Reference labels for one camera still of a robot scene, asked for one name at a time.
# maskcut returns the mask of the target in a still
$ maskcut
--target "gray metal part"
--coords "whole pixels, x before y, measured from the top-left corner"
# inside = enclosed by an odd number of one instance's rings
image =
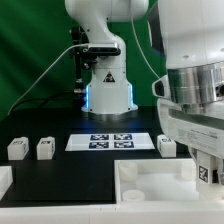
[[[138,110],[131,110],[122,114],[96,114],[92,112],[82,111],[82,115],[84,118],[89,118],[89,119],[99,120],[99,121],[120,121],[120,120],[125,120],[131,117],[137,117]]]
[[[224,99],[224,62],[192,68],[169,69],[171,98],[178,104],[206,104]]]

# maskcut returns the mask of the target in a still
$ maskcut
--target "white robot body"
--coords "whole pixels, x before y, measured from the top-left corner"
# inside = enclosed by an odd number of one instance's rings
[[[224,187],[216,192],[216,184],[224,185],[223,8],[223,0],[158,1],[168,74],[153,84],[155,95],[161,83],[164,90],[157,104],[163,132],[189,147],[200,193],[205,198],[219,193],[220,199]]]
[[[224,61],[223,0],[159,1],[167,69]]]
[[[132,86],[126,78],[126,45],[111,33],[107,22],[126,22],[144,16],[148,0],[65,0],[69,15],[86,32],[90,44],[117,44],[119,56],[98,57],[87,86],[84,114],[100,120],[119,120],[135,114]]]

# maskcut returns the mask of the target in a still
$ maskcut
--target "warning triangle label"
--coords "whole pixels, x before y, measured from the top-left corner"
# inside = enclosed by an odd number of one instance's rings
[[[115,82],[113,75],[109,72],[103,82]]]

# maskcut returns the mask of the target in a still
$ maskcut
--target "small white cube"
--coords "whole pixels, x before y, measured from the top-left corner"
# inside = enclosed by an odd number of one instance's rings
[[[53,137],[41,138],[37,145],[37,159],[52,159],[55,152],[55,139]]]
[[[14,138],[7,149],[9,160],[23,160],[29,151],[29,140],[26,137]]]
[[[166,135],[157,137],[157,148],[162,157],[176,157],[176,145],[176,142],[166,137]]]

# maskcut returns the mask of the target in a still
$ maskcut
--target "label sticker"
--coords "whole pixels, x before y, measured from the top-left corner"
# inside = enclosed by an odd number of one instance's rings
[[[162,141],[163,141],[163,142],[171,142],[171,139],[163,138]]]
[[[107,76],[105,77],[105,79],[103,80],[103,82],[115,82],[113,75],[111,74],[111,72],[109,72],[107,74]]]
[[[89,149],[107,149],[109,148],[109,142],[90,142]]]
[[[199,179],[208,183],[208,169],[206,169],[202,166],[199,166]]]
[[[21,145],[23,144],[23,141],[16,141],[16,142],[13,142],[13,145]]]
[[[99,140],[109,140],[109,135],[91,135],[91,141],[99,141]]]
[[[114,142],[114,148],[130,149],[134,148],[133,142]]]
[[[117,134],[114,135],[114,140],[132,140],[131,134]]]
[[[50,141],[42,141],[41,144],[50,144]]]

